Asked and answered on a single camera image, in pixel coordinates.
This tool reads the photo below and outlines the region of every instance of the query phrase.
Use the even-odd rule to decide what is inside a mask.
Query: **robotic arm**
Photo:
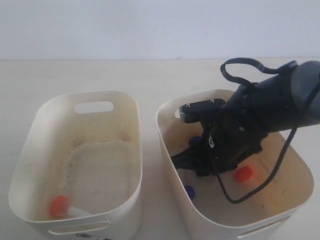
[[[228,74],[228,64],[251,65],[274,76],[259,83],[249,82]],[[200,122],[203,133],[197,144],[171,159],[176,169],[193,170],[199,177],[217,176],[226,198],[238,204],[273,179],[297,128],[320,123],[320,62],[298,65],[291,61],[272,69],[251,58],[233,58],[220,70],[228,81],[240,86],[227,102],[217,98],[180,107],[180,119],[185,123]],[[268,179],[244,197],[231,199],[219,174],[236,169],[246,158],[261,152],[261,141],[269,133],[289,129],[291,133]]]

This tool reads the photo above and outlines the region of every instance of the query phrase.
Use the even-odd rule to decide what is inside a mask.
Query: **orange cap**
[[[57,196],[50,205],[50,214],[56,218],[63,217],[69,209],[69,198],[63,195]]]
[[[251,178],[253,171],[250,166],[246,165],[236,170],[234,178],[238,183],[242,183]]]

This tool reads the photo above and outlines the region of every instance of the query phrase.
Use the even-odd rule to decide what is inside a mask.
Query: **white plastic bin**
[[[163,104],[156,116],[162,156],[167,176],[189,234],[194,240],[264,240],[276,231],[312,195],[314,179],[310,169],[290,147],[273,181],[262,191],[240,204],[231,204],[222,193],[215,176],[197,177],[187,170],[188,184],[194,188],[191,201],[179,179],[170,156],[188,147],[188,141],[202,134],[201,124],[187,124],[179,119],[181,105],[221,98],[228,100],[228,90],[212,90],[181,97]],[[234,172],[221,175],[229,195],[242,197],[261,184],[273,169],[285,139],[270,134],[262,142],[263,151],[241,163],[250,165],[253,176],[242,183]]]
[[[135,99],[121,91],[72,93],[34,119],[10,190],[12,211],[53,240],[128,240],[141,217],[142,151]],[[49,214],[57,195],[92,215]]]

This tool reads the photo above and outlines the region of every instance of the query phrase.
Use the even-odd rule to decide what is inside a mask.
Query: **table surface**
[[[291,60],[299,63],[320,58],[259,59],[277,68]],[[156,126],[159,106],[171,99],[212,89],[235,90],[220,73],[223,59],[165,61],[0,61],[0,239],[42,240],[16,217],[8,203],[12,175],[39,107],[49,99],[73,92],[121,90],[138,103],[143,148],[143,218],[133,240],[189,240],[163,168]],[[268,75],[253,67],[230,67],[234,75],[262,81]],[[312,197],[270,240],[316,239],[320,234],[320,126],[300,128],[292,146],[315,178]]]

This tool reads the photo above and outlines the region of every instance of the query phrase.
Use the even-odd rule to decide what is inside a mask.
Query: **black cable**
[[[312,89],[312,91],[310,92],[310,94],[308,95],[308,97],[306,98],[304,105],[302,107],[302,110],[300,112],[299,118],[296,121],[296,123],[293,125],[289,136],[287,137],[287,139],[285,140],[285,143],[283,144],[283,147],[281,149],[281,152],[279,154],[278,160],[276,161],[272,172],[270,173],[270,175],[268,176],[268,178],[258,187],[256,187],[254,190],[250,191],[249,193],[247,193],[246,195],[244,195],[243,197],[240,197],[237,200],[232,199],[228,193],[227,190],[221,180],[221,177],[219,175],[219,172],[217,170],[217,166],[215,164],[215,161],[212,161],[212,165],[214,168],[214,171],[216,172],[216,177],[218,178],[219,184],[221,186],[221,189],[223,191],[224,196],[226,197],[226,199],[232,203],[232,204],[239,204],[244,202],[245,200],[247,200],[248,198],[252,197],[253,195],[255,195],[256,193],[258,193],[259,191],[261,191],[263,188],[265,188],[275,177],[275,175],[277,174],[280,165],[284,159],[284,156],[290,146],[290,143],[292,141],[292,139],[294,138],[297,129],[299,127],[299,125],[301,124],[301,121],[303,120],[303,118],[305,117],[305,114],[309,108],[309,106],[311,105],[312,101],[315,99],[315,97],[317,96],[318,92],[320,91],[320,81],[318,82],[318,84]]]

